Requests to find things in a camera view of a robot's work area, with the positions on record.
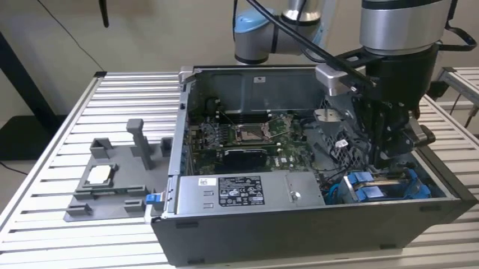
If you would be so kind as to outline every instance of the aluminum extrusion table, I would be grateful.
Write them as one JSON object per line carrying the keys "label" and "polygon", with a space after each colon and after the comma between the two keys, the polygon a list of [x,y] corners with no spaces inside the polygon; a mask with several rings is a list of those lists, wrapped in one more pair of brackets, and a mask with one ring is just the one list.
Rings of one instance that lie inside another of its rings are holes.
{"label": "aluminum extrusion table", "polygon": [[[96,77],[1,216],[0,269],[173,268],[143,218],[64,222],[95,137],[132,144],[129,118],[143,118],[151,142],[172,136],[179,107],[177,73],[111,73]],[[426,97],[420,123],[431,145],[479,198],[479,141]],[[227,268],[479,267],[479,206],[454,223],[431,227],[403,250],[232,263]],[[224,265],[205,268],[226,268]]]}
{"label": "aluminum extrusion table", "polygon": [[438,76],[476,106],[479,106],[479,67],[444,67]]}

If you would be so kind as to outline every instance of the motherboard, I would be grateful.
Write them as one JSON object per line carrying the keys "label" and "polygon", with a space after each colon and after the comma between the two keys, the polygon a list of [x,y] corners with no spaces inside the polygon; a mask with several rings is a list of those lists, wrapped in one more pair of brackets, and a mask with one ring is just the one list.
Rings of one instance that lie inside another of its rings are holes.
{"label": "motherboard", "polygon": [[195,175],[319,170],[292,113],[243,115],[242,119],[224,113],[204,117],[189,128],[189,145]]}

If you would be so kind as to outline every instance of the white wall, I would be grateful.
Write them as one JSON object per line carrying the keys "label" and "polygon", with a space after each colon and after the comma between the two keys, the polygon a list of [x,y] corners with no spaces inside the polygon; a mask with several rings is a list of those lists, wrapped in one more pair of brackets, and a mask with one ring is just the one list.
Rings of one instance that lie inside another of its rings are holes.
{"label": "white wall", "polygon": [[[235,64],[231,37],[232,1],[111,0],[109,28],[103,28],[96,0],[43,0],[83,48],[108,71],[175,71],[184,65]],[[287,1],[262,0],[282,10]],[[240,9],[247,7],[240,1]],[[479,39],[478,0],[460,0],[454,25]],[[360,0],[339,0],[328,50],[359,47]],[[0,1],[3,32],[47,101],[57,113],[72,108],[97,67],[35,0]],[[306,63],[272,55],[268,63]],[[446,53],[442,66],[479,66],[479,49]],[[29,114],[0,75],[0,120]]]}

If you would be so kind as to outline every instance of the product label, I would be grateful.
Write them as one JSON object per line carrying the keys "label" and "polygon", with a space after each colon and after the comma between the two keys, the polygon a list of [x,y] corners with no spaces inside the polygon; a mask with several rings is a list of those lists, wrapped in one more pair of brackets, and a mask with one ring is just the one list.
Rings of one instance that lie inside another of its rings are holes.
{"label": "product label", "polygon": [[262,177],[217,178],[220,206],[264,205]]}
{"label": "product label", "polygon": [[199,178],[197,186],[216,186],[216,178]]}

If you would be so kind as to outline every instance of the black power cord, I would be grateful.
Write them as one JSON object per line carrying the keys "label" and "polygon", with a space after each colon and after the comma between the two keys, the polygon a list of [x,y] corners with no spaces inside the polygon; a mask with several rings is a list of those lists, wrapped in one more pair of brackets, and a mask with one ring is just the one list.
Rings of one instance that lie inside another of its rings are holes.
{"label": "black power cord", "polygon": [[236,27],[236,10],[238,10],[238,0],[232,2],[232,22],[231,22],[231,32],[232,32],[232,40],[236,41],[235,38],[235,27]]}
{"label": "black power cord", "polygon": [[51,15],[51,17],[53,18],[53,20],[56,20],[56,22],[59,23],[60,27],[63,28],[63,30],[65,30],[67,34],[69,35],[69,37],[72,38],[73,42],[76,43],[77,47],[80,48],[80,50],[83,50],[84,54],[87,54],[87,56],[89,57],[89,59],[96,63],[97,67],[100,68],[101,71],[104,71],[101,65],[97,63],[97,61],[95,60],[95,58],[89,55],[89,53],[84,50],[84,48],[81,48],[80,43],[76,41],[75,37],[72,36],[72,34],[69,33],[69,31],[67,30],[65,26],[63,26],[61,22],[57,20],[57,18],[53,16],[52,12],[48,10],[48,8],[45,7],[45,5],[43,4],[43,2],[40,0],[36,0],[37,3],[44,7],[45,11],[48,12],[48,14]]}
{"label": "black power cord", "polygon": [[13,172],[17,172],[17,173],[20,173],[20,174],[23,174],[23,175],[28,175],[25,172],[20,171],[20,170],[16,170],[16,169],[13,169],[12,167],[8,167],[1,161],[0,161],[0,165],[1,165],[3,167],[5,167],[5,169],[8,169],[8,170],[11,170],[11,171],[13,171]]}
{"label": "black power cord", "polygon": [[[298,16],[296,16],[296,32],[299,32],[299,23],[300,23],[300,17],[303,15],[303,10],[304,10],[304,6],[306,6],[306,0],[303,1],[303,3],[300,4],[299,10],[298,10]],[[316,59],[310,53],[308,50],[306,50],[303,48],[303,46],[299,46],[300,48],[300,52],[303,52],[303,55],[307,57],[307,59],[315,63],[326,63],[326,61],[323,59]]]}
{"label": "black power cord", "polygon": [[452,112],[454,112],[454,109],[456,108],[456,104],[458,104],[458,101],[459,101],[460,97],[462,97],[462,94],[458,95],[456,101],[454,101],[452,108],[451,108],[451,111],[450,111],[450,115],[452,115]]}
{"label": "black power cord", "polygon": [[472,117],[474,117],[472,115],[470,115],[470,116],[467,117],[467,121],[466,121],[466,124],[464,124],[464,128],[466,128],[466,129],[467,129],[467,127],[470,127]]}
{"label": "black power cord", "polygon": [[343,60],[334,57],[326,50],[323,50],[315,43],[310,41],[304,36],[302,36],[296,31],[288,27],[276,17],[268,12],[268,10],[262,6],[256,0],[247,0],[250,5],[258,10],[258,12],[267,18],[267,20],[276,25],[282,31],[294,38],[307,49],[316,53],[328,63],[328,65],[338,71],[344,71],[355,81],[368,87],[374,87],[375,83],[359,73]]}

